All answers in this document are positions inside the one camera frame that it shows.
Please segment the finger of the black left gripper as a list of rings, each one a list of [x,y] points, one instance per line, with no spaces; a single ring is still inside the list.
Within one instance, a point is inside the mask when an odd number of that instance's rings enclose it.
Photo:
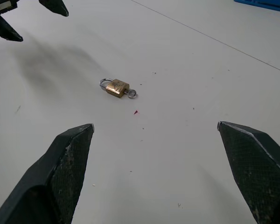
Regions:
[[[22,42],[23,38],[0,16],[0,37],[14,42]]]
[[[39,0],[40,4],[46,7],[49,11],[62,15],[64,17],[69,16],[69,12],[62,0]]]

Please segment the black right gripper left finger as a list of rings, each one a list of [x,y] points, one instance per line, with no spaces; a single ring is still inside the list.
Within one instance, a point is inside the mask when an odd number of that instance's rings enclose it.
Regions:
[[[93,133],[94,125],[85,124],[56,136],[0,207],[0,224],[70,224]]]

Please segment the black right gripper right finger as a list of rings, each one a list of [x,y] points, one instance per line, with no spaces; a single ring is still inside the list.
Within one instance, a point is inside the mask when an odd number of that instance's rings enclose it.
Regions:
[[[234,180],[258,224],[280,224],[280,146],[265,132],[217,125]]]

